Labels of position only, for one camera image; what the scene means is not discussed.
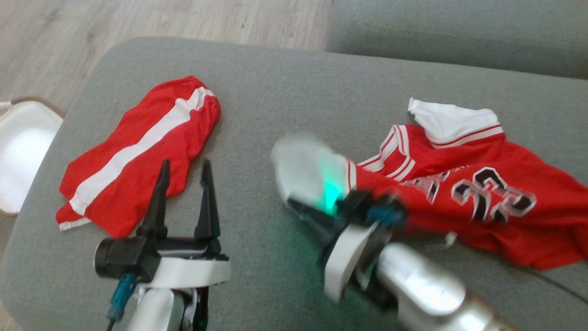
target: couch cushion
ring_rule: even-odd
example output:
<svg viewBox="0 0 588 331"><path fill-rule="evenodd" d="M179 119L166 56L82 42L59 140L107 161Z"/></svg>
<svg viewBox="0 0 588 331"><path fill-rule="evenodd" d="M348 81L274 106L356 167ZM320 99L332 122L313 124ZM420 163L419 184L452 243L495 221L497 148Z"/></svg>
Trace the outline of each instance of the couch cushion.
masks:
<svg viewBox="0 0 588 331"><path fill-rule="evenodd" d="M65 118L14 227L0 294L25 330L104 330L116 286L96 276L94 225L59 232L55 212L68 163L103 141L125 110L156 84L186 75L218 97L222 118L202 156L212 161L223 251L233 279L211 291L215 330L389 330L349 291L339 306L322 293L318 250L280 201L269 153L289 131L308 130L354 160L372 156L392 124L406 123L410 97L491 108L508 137L588 184L588 81L455 65L302 52L184 39L135 39L111 50ZM169 200L173 236L198 219L198 158L179 197ZM503 263L455 246L428 251L523 330L581 329L585 307L567 293ZM546 273L588 296L588 267ZM134 302L129 304L129 316Z"/></svg>
<svg viewBox="0 0 588 331"><path fill-rule="evenodd" d="M588 78L588 2L336 0L328 51Z"/></svg>

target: wooden floor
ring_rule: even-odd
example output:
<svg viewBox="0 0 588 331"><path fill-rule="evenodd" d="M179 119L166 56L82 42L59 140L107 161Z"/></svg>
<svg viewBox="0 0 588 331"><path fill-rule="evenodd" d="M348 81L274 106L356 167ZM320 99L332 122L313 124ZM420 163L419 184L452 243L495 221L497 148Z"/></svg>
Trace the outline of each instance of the wooden floor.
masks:
<svg viewBox="0 0 588 331"><path fill-rule="evenodd" d="M333 0L0 0L0 101L25 95L67 112L114 45L169 36L325 49ZM0 219L0 259L12 224ZM0 331L20 330L0 302Z"/></svg>

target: red basketball jersey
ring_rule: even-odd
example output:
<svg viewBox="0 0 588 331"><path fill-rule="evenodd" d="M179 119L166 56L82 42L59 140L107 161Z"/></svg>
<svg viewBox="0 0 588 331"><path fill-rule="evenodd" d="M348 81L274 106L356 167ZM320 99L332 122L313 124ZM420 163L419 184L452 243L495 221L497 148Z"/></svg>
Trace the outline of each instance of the red basketball jersey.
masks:
<svg viewBox="0 0 588 331"><path fill-rule="evenodd" d="M506 140L491 110L411 100L380 153L349 162L349 188L397 194L406 231L462 242L537 269L588 259L588 189Z"/></svg>

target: laundry basket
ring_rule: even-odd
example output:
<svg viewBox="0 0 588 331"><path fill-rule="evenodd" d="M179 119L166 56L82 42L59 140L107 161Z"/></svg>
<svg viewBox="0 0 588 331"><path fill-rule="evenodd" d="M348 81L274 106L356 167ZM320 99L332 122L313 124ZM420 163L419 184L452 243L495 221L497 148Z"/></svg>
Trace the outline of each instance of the laundry basket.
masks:
<svg viewBox="0 0 588 331"><path fill-rule="evenodd" d="M40 98L0 102L0 213L18 215L63 118Z"/></svg>

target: green light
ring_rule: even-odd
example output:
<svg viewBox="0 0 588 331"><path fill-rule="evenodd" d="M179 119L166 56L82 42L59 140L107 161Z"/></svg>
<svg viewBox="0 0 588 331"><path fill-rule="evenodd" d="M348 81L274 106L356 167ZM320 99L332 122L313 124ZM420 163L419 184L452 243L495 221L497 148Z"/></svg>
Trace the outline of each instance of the green light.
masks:
<svg viewBox="0 0 588 331"><path fill-rule="evenodd" d="M331 215L337 216L337 200L344 198L343 187L340 175L336 174L336 165L331 158L321 160L320 170L323 175L323 197L322 210Z"/></svg>

